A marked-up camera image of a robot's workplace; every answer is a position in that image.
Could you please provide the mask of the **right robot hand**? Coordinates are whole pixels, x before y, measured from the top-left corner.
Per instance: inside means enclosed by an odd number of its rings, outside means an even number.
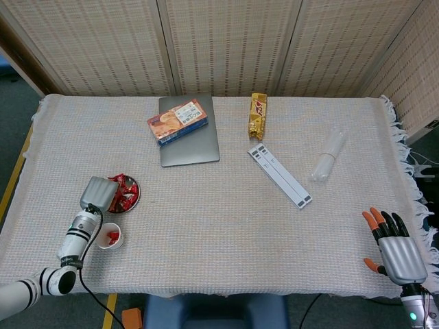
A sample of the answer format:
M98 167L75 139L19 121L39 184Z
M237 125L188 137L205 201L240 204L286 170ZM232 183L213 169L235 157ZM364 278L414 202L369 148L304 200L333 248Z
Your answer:
M370 258L364 264L371 271L387 276L399 286L422 284L427 270L417 244L410 236L402 218L395 212L387 213L370 208L362 213L379 248L383 263Z

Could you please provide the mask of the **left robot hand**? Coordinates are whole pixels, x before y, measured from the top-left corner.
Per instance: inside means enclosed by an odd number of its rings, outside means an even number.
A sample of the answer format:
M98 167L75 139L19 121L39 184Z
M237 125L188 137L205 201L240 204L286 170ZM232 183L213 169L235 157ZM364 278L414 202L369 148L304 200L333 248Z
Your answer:
M110 209L118 188L117 182L92 176L80 198L80 207L86 209L92 204L102 212L106 212Z

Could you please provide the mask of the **white paper cup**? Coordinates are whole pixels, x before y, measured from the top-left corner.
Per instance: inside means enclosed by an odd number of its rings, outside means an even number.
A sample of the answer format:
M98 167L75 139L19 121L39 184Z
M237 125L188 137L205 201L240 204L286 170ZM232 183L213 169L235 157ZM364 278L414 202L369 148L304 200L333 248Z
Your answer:
M119 240L114 245L109 245L109 238L107 237L107 233L111 231L120 232ZM97 238L95 240L96 244L99 248L106 249L118 249L123 245L124 237L121 231L121 228L116 223L105 223L99 231Z

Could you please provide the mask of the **grey closed laptop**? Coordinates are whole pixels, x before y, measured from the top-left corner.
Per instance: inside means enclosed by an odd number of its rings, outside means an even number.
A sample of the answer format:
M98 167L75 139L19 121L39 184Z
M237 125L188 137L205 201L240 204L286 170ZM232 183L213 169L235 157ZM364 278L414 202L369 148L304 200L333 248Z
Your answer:
M193 165L220 160L213 98L208 93L161 97L158 112L164 113L186 101L197 99L207 114L208 123L160 148L161 167Z

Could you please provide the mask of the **orange and blue biscuit box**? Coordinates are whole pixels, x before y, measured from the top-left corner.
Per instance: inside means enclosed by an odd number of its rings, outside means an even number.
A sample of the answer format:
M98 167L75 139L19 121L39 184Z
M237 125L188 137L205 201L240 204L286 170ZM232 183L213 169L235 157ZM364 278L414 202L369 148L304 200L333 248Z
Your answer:
M159 147L197 130L209 122L200 102L191 99L147 120Z

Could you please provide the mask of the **clear plastic tube bundle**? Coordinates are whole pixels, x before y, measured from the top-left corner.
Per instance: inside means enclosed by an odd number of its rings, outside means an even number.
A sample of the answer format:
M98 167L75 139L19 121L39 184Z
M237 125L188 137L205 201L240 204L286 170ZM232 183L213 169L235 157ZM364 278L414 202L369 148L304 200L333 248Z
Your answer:
M314 182L326 182L332 172L336 159L329 156L322 156L323 152L339 156L342 147L345 144L346 136L344 130L340 127L332 127L324 147L318 156L318 161L311 172L310 179Z

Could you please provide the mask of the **orange block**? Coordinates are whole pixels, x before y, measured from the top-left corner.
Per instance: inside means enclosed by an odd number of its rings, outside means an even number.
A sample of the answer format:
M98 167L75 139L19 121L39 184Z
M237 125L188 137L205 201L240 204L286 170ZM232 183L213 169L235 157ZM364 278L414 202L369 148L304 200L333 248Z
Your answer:
M121 318L125 329L143 329L142 314L139 308L123 310Z

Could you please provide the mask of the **white woven tablecloth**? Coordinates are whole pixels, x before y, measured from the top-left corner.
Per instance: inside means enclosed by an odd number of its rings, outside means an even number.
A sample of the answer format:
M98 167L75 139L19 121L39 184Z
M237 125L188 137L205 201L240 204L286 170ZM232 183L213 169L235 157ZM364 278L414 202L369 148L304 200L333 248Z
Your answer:
M0 287L59 265L57 253L92 176L132 176L133 210L107 214L123 245L92 246L84 282L98 293L330 293L396 297L365 266L381 260L362 213L399 214L439 292L435 230L405 163L404 134L383 98L272 97L263 142L312 196L297 209L248 150L249 97L213 99L220 160L163 168L147 120L155 97L49 95L0 233ZM332 127L346 140L326 182L310 175Z

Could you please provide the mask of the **white flat remote strip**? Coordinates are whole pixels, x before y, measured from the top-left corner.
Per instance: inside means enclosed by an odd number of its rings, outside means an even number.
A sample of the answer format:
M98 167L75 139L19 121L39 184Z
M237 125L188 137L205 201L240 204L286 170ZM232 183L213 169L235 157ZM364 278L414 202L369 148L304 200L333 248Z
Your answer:
M248 154L297 209L303 209L312 201L312 196L264 144L259 143L255 147L251 147Z

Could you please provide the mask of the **woven folding screen panel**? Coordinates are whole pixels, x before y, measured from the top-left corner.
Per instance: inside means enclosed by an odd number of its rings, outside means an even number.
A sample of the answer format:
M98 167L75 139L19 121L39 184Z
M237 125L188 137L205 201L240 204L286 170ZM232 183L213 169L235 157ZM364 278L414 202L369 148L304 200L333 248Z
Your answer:
M273 95L303 0L156 0L176 92Z
M353 97L422 0L298 0L277 96Z
M156 0L0 0L0 14L64 95L177 94Z
M360 97L387 96L409 143L439 119L439 0L421 0L367 73Z

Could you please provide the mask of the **gold snack packet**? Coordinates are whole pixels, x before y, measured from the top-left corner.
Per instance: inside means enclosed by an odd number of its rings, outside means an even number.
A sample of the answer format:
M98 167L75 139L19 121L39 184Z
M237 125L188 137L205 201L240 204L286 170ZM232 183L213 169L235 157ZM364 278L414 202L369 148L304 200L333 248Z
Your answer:
M250 138L263 140L267 116L268 96L263 93L251 95L250 113L248 120L248 135Z

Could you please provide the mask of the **brown wooden screen frame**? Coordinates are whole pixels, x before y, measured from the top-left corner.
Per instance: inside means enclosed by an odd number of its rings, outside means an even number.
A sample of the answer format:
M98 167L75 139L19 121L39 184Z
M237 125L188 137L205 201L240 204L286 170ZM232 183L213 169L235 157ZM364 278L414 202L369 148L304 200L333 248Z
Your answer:
M0 54L41 97L49 94L65 94L2 14L0 14Z

